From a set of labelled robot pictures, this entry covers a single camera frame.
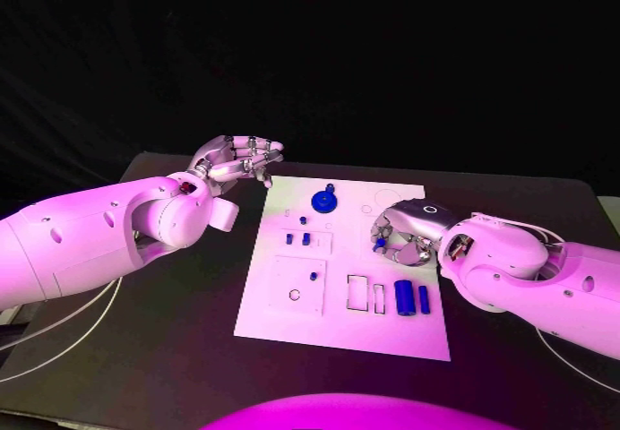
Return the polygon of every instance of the blue object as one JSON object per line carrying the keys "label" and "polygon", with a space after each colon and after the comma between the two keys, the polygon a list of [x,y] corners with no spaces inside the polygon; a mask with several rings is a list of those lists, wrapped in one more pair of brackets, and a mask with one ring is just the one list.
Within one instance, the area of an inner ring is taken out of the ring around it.
{"label": "blue object", "polygon": [[333,191],[333,184],[327,184],[326,191],[319,191],[313,195],[313,208],[319,213],[330,213],[339,205],[339,199]]}
{"label": "blue object", "polygon": [[375,246],[372,247],[372,252],[375,252],[379,248],[385,246],[385,239],[378,239],[378,242],[375,243]]}
{"label": "blue object", "polygon": [[417,291],[420,293],[420,312],[424,315],[430,314],[430,305],[428,305],[428,289],[426,285],[421,285],[417,288]]}
{"label": "blue object", "polygon": [[400,316],[415,315],[414,286],[411,280],[397,280],[394,282],[397,292],[397,310]]}

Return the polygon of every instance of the robotic hand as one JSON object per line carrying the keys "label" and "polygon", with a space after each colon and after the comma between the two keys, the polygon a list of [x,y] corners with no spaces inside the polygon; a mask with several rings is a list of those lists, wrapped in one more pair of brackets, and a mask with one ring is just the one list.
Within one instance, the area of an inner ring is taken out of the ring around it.
{"label": "robotic hand", "polygon": [[[401,250],[388,248],[394,231],[407,240]],[[434,250],[440,274],[475,306],[512,312],[542,331],[620,359],[619,252],[565,243],[550,230],[482,213],[459,221],[426,199],[384,211],[371,241],[378,254],[408,266],[426,264]]]}
{"label": "robotic hand", "polygon": [[238,178],[271,186],[281,150],[218,136],[185,172],[61,195],[0,220],[0,310],[103,286],[191,246],[208,225],[229,231],[240,207],[219,195]]}

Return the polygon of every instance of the black curtain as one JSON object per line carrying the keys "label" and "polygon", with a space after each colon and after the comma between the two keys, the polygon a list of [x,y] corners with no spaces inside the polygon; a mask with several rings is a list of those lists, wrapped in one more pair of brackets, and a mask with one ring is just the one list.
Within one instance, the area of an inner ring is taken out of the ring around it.
{"label": "black curtain", "polygon": [[333,2],[2,3],[3,198],[111,184],[141,151],[191,155],[224,133],[284,142],[291,161],[620,194],[599,18],[434,18]]}

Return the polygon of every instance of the pink-lit robot arm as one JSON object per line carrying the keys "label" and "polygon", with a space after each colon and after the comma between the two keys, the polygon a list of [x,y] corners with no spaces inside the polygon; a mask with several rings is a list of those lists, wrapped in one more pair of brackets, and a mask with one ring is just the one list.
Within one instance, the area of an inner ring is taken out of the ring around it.
{"label": "pink-lit robot arm", "polygon": [[191,246],[208,225],[229,231],[240,208],[218,196],[241,177],[271,186],[265,165],[281,149],[218,136],[185,172],[61,195],[3,219],[0,310],[101,287]]}
{"label": "pink-lit robot arm", "polygon": [[[524,227],[541,233],[542,242]],[[619,252],[565,243],[544,228],[480,213],[454,222],[427,200],[398,202],[385,210],[372,242],[392,230],[410,243],[402,250],[382,244],[379,254],[421,265],[436,250],[441,276],[475,306],[512,312],[542,331],[620,359]]]}

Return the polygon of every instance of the dark table surface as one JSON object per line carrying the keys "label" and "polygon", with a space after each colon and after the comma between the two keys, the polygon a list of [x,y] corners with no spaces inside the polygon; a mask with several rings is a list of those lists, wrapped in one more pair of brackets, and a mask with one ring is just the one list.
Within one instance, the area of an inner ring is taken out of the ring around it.
{"label": "dark table surface", "polygon": [[[183,170],[188,156],[141,154],[130,181]],[[467,218],[472,211],[521,220],[568,241],[619,249],[590,187],[577,180],[278,163],[274,175],[423,185],[427,197]],[[453,361],[322,348],[232,336],[267,190],[241,181],[231,233],[209,228],[188,249],[129,275],[91,336],[43,369],[0,385],[0,409],[121,429],[195,429],[268,400],[359,392],[423,400],[519,428],[620,428],[620,395],[578,375],[544,347],[532,326],[488,314],[440,279]],[[100,290],[51,300],[29,332]],[[0,379],[54,356],[85,333],[107,298],[36,340],[19,345]],[[620,362],[550,340],[591,375],[620,386]]]}

